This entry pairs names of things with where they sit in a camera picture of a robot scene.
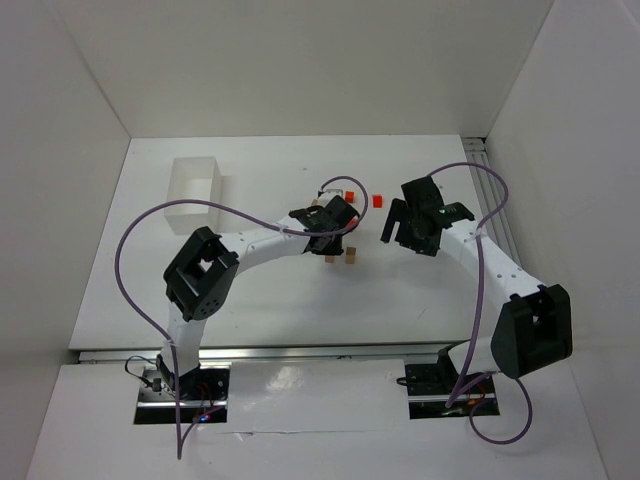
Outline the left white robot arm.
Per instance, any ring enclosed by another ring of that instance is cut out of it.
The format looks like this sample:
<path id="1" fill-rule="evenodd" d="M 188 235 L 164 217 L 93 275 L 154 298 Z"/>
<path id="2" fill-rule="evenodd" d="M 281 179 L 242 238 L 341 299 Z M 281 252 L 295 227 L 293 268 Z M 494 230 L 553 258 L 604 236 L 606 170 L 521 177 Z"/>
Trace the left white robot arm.
<path id="1" fill-rule="evenodd" d="M 195 230 L 166 268 L 168 335 L 156 359 L 167 386 L 183 397 L 200 377 L 199 350 L 206 321 L 224 305 L 232 283 L 249 269 L 311 253 L 339 256 L 342 230 L 361 215 L 341 196 L 292 210 L 267 227 L 217 234 Z"/>

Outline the white perforated plastic box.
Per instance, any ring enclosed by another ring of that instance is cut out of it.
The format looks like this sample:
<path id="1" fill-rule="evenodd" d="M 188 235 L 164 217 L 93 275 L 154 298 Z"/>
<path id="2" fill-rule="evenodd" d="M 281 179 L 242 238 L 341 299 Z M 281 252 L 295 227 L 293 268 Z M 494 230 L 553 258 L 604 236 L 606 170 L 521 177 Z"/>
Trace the white perforated plastic box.
<path id="1" fill-rule="evenodd" d="M 183 157 L 173 160 L 166 201 L 203 200 L 221 202 L 223 177 L 214 157 Z M 202 226 L 215 230 L 219 210 L 201 204 L 180 204 L 164 209 L 164 218 L 176 235 L 190 235 Z"/>

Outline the small natural wood cube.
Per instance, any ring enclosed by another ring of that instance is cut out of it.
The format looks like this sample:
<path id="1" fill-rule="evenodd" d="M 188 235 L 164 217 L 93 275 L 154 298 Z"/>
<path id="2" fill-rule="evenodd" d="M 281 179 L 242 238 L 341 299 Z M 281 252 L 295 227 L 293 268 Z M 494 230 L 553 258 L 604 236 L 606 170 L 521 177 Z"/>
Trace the small natural wood cube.
<path id="1" fill-rule="evenodd" d="M 345 251 L 345 263 L 346 264 L 354 264 L 356 261 L 356 248 L 355 247 L 347 247 Z"/>

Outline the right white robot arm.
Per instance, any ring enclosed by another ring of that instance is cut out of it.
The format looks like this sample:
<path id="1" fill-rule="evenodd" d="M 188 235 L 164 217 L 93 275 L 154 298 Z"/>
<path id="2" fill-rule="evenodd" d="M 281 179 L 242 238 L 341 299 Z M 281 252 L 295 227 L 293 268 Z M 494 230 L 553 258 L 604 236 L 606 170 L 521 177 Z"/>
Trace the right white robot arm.
<path id="1" fill-rule="evenodd" d="M 518 379 L 573 353 L 571 301 L 561 285 L 546 286 L 522 270 L 478 227 L 459 202 L 445 204 L 435 182 L 423 177 L 401 186 L 391 203 L 381 241 L 395 240 L 417 254 L 444 253 L 476 280 L 498 317 L 491 336 L 478 335 L 439 352 L 438 366 L 455 379 L 462 372 L 499 372 Z"/>

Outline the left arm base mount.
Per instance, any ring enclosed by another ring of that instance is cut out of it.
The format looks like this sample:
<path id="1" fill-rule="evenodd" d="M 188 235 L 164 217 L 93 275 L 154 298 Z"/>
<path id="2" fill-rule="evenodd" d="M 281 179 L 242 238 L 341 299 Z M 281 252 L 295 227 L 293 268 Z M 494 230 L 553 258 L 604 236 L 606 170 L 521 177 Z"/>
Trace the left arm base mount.
<path id="1" fill-rule="evenodd" d="M 138 381 L 133 423 L 167 425 L 175 422 L 176 392 L 156 365 L 140 355 L 129 357 L 124 371 Z M 180 423 L 221 424 L 227 422 L 230 367 L 202 367 L 194 380 L 180 386 Z"/>

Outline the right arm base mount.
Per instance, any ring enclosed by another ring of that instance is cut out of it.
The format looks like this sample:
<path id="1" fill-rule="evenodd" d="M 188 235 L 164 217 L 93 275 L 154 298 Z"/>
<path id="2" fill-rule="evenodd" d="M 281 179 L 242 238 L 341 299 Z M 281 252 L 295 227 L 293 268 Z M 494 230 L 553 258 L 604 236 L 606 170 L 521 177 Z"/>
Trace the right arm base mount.
<path id="1" fill-rule="evenodd" d="M 500 409 L 496 389 L 491 378 L 484 379 L 464 393 L 454 403 L 446 406 L 458 375 L 452 376 L 444 366 L 431 364 L 406 364 L 404 375 L 396 384 L 404 387 L 408 396 L 411 420 L 463 418 L 473 409 L 477 416 L 499 416 Z"/>

